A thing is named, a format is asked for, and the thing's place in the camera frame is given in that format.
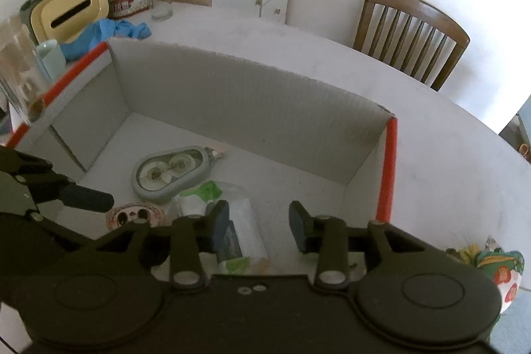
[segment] table surface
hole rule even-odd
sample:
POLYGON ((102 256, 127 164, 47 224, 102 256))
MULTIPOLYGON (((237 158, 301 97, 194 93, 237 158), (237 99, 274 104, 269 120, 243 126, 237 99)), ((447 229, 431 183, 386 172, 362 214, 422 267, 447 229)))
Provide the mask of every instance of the table surface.
MULTIPOLYGON (((151 40, 237 56, 362 95, 398 118, 391 222, 439 248, 484 244, 531 257, 531 167, 501 137, 441 94, 331 40, 232 9, 174 4, 146 22, 151 40)), ((522 280, 531 287, 531 277, 522 280)))

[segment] cardboard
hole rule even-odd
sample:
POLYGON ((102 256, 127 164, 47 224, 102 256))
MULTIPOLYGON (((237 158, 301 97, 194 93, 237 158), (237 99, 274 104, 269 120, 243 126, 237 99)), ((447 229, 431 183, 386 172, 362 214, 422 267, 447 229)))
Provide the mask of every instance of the cardboard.
MULTIPOLYGON (((11 146, 36 151, 55 128, 54 152, 62 147, 61 158, 82 168, 79 183, 112 193, 116 205, 137 200, 129 179, 147 154, 190 144, 225 151, 210 178, 249 194, 280 273, 314 268, 289 231, 292 200, 351 226, 389 221, 397 123, 385 108, 245 59, 123 38, 109 45, 112 60, 106 45, 81 60, 11 146)), ((56 221, 92 238, 107 232, 96 213, 65 208, 56 221)))

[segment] wooden chair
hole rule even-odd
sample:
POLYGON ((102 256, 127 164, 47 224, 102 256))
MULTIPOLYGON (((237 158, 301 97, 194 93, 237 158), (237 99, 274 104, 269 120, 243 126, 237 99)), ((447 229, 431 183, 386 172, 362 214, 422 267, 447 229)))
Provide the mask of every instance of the wooden chair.
POLYGON ((371 57, 376 58, 374 52, 380 41, 380 37, 387 18, 389 8, 396 10, 396 13, 389 27, 387 37, 385 39, 385 42, 383 43, 382 51, 378 58, 382 62, 386 58, 387 52, 389 51, 389 48, 391 46, 391 42, 395 35, 400 15, 402 13, 405 13, 407 15, 406 23, 404 25, 404 28, 402 29, 402 33, 400 34, 400 38, 398 39, 395 50, 393 51, 391 61, 389 62, 389 65, 391 65, 392 67, 395 66, 400 56, 404 41, 410 29, 412 18, 415 17, 419 19, 419 24, 415 35, 410 43, 410 47, 407 50, 402 65, 400 66, 400 71, 402 72, 406 70, 408 64, 410 64, 410 61, 412 60, 411 58, 413 56, 413 52, 415 52, 415 48, 417 47, 420 34, 424 28, 424 25, 428 24, 428 26, 431 26, 431 30, 426 39, 426 42, 424 43, 424 46, 422 47, 422 50, 420 51, 420 54, 416 59, 413 69, 411 71, 411 77, 415 77, 415 75, 418 73, 418 70, 424 61, 426 53, 429 50, 429 46, 432 43, 435 31, 439 30, 443 34, 443 37, 439 45, 437 46, 434 55, 429 61, 429 64, 427 65, 426 70, 424 71, 424 74, 420 79, 422 83, 426 83, 429 74, 432 72, 433 67, 439 59, 439 56, 444 48, 445 43, 447 42, 447 39, 450 38, 456 43, 455 47, 453 48, 452 52, 444 63, 441 71, 439 72, 439 74, 437 74, 433 84, 431 85, 432 89, 438 91, 441 88, 442 84, 445 82, 445 80, 448 78, 448 76, 456 66, 456 63, 461 58, 464 51, 468 47, 468 44, 470 43, 470 38, 468 37, 466 32, 461 28, 461 26, 459 26, 442 11, 439 11, 437 8, 432 7, 428 3, 421 0, 365 0, 365 4, 363 5, 362 16, 359 20, 356 39, 354 40, 354 45, 352 46, 354 50, 362 51, 365 39, 367 37, 367 32, 371 23, 374 7, 376 4, 383 5, 384 9, 380 17, 380 21, 378 22, 378 27, 376 27, 376 32, 374 33, 371 47, 368 51, 368 55, 371 57))

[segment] box wall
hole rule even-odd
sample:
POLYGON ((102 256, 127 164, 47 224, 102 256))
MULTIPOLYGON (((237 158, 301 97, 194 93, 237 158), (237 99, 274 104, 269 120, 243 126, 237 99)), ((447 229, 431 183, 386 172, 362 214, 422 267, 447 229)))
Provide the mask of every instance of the box wall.
POLYGON ((112 65, 90 80, 52 122, 87 170, 129 115, 112 65))
POLYGON ((397 119, 393 118, 345 189, 339 217, 350 227, 365 227, 372 219, 390 221, 397 132, 397 119))
POLYGON ((391 114, 317 80, 177 45, 110 40, 132 111, 347 184, 391 114))
POLYGON ((33 145, 25 146, 25 148, 19 148, 18 150, 49 160, 54 164, 55 172, 68 176, 76 182, 80 181, 85 174, 70 158, 54 131, 49 128, 45 129, 40 137, 36 138, 33 145))

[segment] jar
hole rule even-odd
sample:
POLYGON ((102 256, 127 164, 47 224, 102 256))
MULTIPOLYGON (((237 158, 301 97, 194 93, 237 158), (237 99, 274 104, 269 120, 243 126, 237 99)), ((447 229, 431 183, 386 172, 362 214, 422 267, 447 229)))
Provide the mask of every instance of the jar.
POLYGON ((26 124, 44 110, 43 95, 50 88, 46 69, 26 25, 19 16, 0 23, 0 90, 26 124))

